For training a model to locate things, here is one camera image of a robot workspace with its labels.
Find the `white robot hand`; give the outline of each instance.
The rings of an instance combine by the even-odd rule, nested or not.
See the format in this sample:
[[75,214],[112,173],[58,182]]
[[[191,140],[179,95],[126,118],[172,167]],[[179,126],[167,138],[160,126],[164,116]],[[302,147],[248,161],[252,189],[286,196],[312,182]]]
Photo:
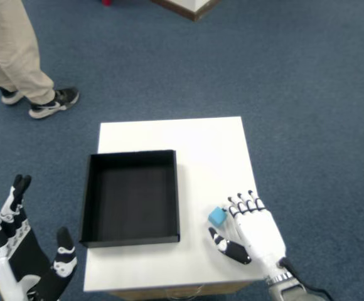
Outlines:
[[56,301],[72,279],[77,259],[66,228],[57,233],[53,263],[41,250],[23,208],[30,176],[17,175],[0,211],[0,293],[4,301]]
[[243,246],[226,240],[214,228],[209,228],[218,249],[243,264],[248,264],[251,260],[257,261],[264,278],[280,275],[282,270],[278,267],[278,262],[285,257],[286,247],[271,212],[251,190],[228,200],[230,205],[224,207],[224,210],[234,219]]

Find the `shoe sole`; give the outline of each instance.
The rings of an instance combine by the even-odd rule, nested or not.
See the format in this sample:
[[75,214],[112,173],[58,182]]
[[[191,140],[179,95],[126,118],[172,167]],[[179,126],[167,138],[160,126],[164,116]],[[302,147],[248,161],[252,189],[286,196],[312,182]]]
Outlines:
[[14,97],[1,97],[1,101],[2,103],[4,103],[5,105],[14,105],[16,103],[19,102],[19,100],[21,100],[24,97],[24,95],[20,92],[16,93]]
[[43,118],[46,118],[48,116],[51,116],[51,115],[57,113],[58,111],[68,110],[69,108],[71,108],[77,102],[78,99],[79,99],[79,93],[77,93],[76,97],[68,105],[62,105],[59,108],[54,108],[54,109],[51,109],[51,110],[42,110],[42,111],[40,111],[38,113],[30,109],[29,110],[29,115],[30,115],[31,118],[34,118],[34,119],[43,119]]

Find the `robotic hand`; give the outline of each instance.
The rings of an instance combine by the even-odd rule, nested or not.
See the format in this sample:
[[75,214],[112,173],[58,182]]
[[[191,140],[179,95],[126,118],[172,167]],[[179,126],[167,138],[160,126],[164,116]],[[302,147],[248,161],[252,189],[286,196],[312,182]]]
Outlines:
[[77,259],[68,230],[56,234],[53,263],[41,250],[23,208],[30,176],[17,175],[0,211],[0,293],[4,301],[56,301],[75,273]]
[[253,191],[239,193],[238,197],[228,200],[230,205],[223,210],[231,214],[243,246],[225,239],[214,228],[209,228],[221,253],[244,265],[256,261],[275,301],[324,301],[319,296],[307,293],[307,288],[323,293],[332,300],[325,290],[310,287],[297,278],[286,258],[286,247],[271,212]]
[[271,215],[253,191],[228,198],[229,211],[243,246],[220,236],[214,228],[209,228],[211,237],[218,249],[228,257],[243,264],[252,260],[260,264],[262,276],[273,278],[286,271],[278,262],[286,255],[286,247],[280,231]]

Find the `black cable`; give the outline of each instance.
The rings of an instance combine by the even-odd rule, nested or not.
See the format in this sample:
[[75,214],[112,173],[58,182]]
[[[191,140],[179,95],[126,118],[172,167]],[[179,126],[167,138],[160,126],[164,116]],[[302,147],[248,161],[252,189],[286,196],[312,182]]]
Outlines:
[[311,290],[311,291],[316,292],[316,293],[322,293],[330,301],[334,301],[334,299],[332,298],[332,296],[325,289],[323,289],[323,288],[317,288],[317,287],[312,287],[311,285],[307,284],[306,282],[303,282],[302,279],[300,279],[299,276],[297,275],[297,271],[295,271],[292,263],[288,260],[288,258],[286,258],[286,257],[282,258],[279,261],[279,265],[281,267],[286,268],[288,270],[288,272],[291,273],[306,289]]

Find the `black box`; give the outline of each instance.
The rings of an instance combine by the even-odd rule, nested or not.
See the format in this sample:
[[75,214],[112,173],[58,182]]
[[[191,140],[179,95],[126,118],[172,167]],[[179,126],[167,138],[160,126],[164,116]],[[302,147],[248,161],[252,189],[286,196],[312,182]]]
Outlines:
[[180,239],[174,150],[91,155],[80,225],[89,248]]

